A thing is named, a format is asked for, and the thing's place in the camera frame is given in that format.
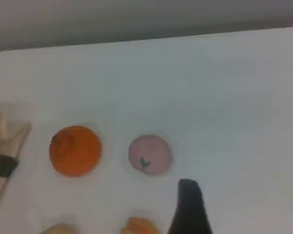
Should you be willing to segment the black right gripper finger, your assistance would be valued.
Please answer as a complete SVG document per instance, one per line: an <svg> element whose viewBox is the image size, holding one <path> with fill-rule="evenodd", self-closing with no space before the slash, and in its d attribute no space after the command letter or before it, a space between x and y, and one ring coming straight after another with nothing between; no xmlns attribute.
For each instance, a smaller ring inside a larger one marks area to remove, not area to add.
<svg viewBox="0 0 293 234"><path fill-rule="evenodd" d="M192 179L178 182L177 207L169 234L212 234L199 184Z"/></svg>

